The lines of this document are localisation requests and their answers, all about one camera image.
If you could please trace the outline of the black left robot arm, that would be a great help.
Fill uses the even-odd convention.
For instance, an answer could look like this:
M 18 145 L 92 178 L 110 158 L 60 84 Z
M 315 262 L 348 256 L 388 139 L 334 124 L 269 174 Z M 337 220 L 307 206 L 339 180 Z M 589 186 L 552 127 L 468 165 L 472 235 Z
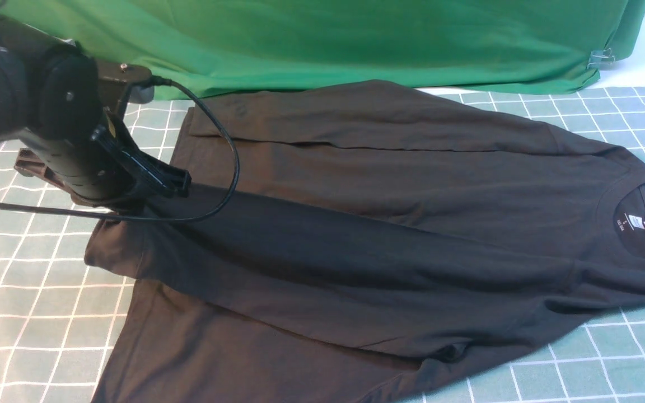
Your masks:
M 147 67 L 90 57 L 0 14 L 0 142 L 20 140 L 15 170 L 77 204 L 126 211 L 188 196 L 190 174 L 141 151 L 123 122 L 154 84 Z

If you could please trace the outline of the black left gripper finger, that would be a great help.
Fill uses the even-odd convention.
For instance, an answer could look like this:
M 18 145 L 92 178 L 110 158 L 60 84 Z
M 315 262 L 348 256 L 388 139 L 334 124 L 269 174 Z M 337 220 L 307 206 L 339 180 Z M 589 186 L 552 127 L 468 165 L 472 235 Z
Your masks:
M 189 196 L 189 172 L 143 152 L 125 125 L 98 125 L 92 134 L 92 142 L 113 159 L 117 168 L 122 168 L 133 179 L 129 193 L 135 198 Z

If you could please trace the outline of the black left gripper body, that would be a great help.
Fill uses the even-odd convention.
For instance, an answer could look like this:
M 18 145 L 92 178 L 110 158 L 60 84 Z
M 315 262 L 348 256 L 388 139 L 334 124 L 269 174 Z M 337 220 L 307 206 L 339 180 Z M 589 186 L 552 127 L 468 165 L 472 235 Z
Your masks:
M 104 107 L 31 113 L 21 142 L 15 170 L 66 191 L 76 204 L 138 210 L 150 196 L 146 154 Z

